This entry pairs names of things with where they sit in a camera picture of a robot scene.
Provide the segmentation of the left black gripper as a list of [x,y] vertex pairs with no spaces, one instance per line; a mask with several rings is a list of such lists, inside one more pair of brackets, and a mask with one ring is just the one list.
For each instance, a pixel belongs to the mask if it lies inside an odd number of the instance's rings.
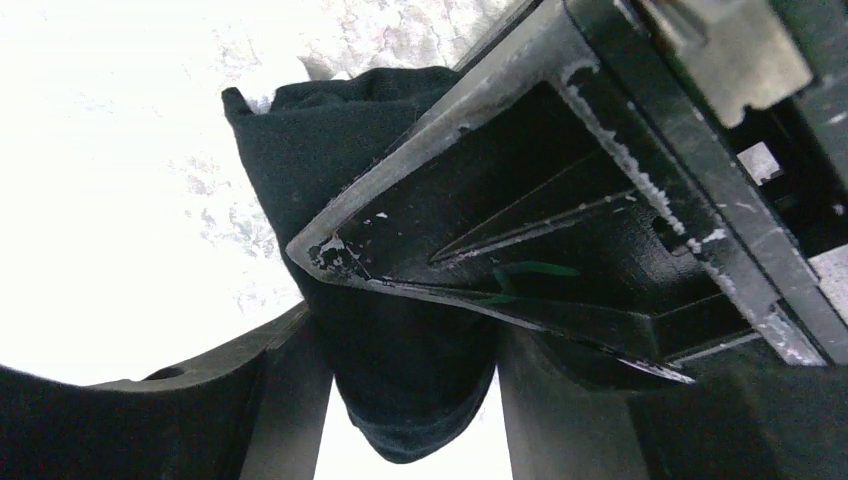
[[674,239],[790,365],[843,365],[847,323],[800,221],[847,196],[847,146],[816,108],[847,102],[836,1],[570,1],[591,56],[571,108]]

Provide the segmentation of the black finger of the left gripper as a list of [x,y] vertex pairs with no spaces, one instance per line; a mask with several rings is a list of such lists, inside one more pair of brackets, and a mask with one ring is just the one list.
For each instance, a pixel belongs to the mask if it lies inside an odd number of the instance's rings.
[[[568,2],[510,15],[288,257],[328,284],[566,338],[624,382],[783,361],[571,108],[569,80],[592,68]],[[829,248],[829,213],[799,227],[810,263]]]

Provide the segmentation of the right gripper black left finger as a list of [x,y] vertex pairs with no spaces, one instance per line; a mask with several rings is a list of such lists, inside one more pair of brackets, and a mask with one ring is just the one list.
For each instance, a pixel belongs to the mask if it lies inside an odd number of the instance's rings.
[[332,375],[310,312],[140,381],[75,386],[3,368],[5,479],[310,479]]

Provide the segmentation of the black white underwear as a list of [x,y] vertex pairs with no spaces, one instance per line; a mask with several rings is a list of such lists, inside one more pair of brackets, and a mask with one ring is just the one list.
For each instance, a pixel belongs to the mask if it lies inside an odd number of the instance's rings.
[[[376,68],[351,80],[279,87],[253,111],[221,94],[240,160],[280,247],[458,81],[445,67]],[[322,283],[286,262],[317,328],[352,424],[385,460],[407,464],[457,438],[494,375],[498,328],[480,314]]]

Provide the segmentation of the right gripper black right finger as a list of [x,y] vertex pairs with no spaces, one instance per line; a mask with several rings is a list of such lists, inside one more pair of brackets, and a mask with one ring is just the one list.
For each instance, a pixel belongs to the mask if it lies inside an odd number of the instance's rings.
[[498,374],[516,479],[843,479],[845,367],[737,368],[646,392],[578,384],[507,328]]

